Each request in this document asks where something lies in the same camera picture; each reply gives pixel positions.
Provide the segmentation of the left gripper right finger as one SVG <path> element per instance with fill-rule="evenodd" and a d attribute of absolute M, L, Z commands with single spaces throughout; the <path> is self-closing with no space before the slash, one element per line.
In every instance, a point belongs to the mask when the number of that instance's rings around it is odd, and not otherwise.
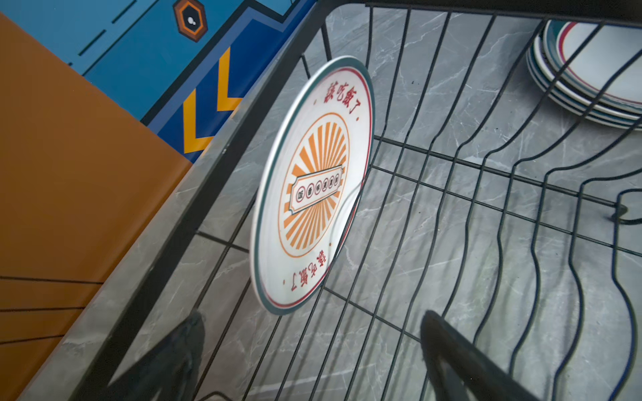
<path fill-rule="evenodd" d="M 421 320 L 421 349 L 427 377 L 438 400 L 535 400 L 439 313 Z"/>

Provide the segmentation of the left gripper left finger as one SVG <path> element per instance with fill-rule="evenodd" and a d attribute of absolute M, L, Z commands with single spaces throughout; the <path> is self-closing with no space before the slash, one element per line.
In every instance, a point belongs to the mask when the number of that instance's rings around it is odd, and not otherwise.
<path fill-rule="evenodd" d="M 143 358 L 102 391 L 100 400 L 192 400 L 205 327 L 192 312 Z"/>

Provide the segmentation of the black wire dish rack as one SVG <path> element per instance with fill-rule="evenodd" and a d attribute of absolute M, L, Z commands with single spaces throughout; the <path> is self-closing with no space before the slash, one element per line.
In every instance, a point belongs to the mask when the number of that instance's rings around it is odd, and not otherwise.
<path fill-rule="evenodd" d="M 439 313 L 541 400 L 641 397 L 641 118 L 627 129 L 553 102 L 527 54 L 551 20 L 473 2 L 321 1 L 215 153 L 71 395 L 107 387 L 192 312 L 192 400 L 435 400 L 421 320 Z M 252 285 L 252 217 L 304 85 L 353 56 L 374 89 L 354 220 L 302 307 Z"/>

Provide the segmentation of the white plate red dotted pattern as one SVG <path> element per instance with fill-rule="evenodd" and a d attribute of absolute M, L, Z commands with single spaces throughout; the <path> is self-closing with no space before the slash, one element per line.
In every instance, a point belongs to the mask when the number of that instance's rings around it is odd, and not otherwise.
<path fill-rule="evenodd" d="M 376 104 L 367 68 L 334 58 L 304 85 L 275 137 L 257 191 L 250 266 L 274 315 L 302 307 L 328 275 L 354 220 Z"/>

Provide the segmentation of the white plate striped rim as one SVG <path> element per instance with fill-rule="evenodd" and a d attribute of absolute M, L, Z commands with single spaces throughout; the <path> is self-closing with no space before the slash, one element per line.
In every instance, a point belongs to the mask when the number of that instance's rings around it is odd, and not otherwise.
<path fill-rule="evenodd" d="M 627 129 L 641 118 L 641 29 L 551 20 L 533 41 L 527 66 L 553 102 L 602 125 Z"/>

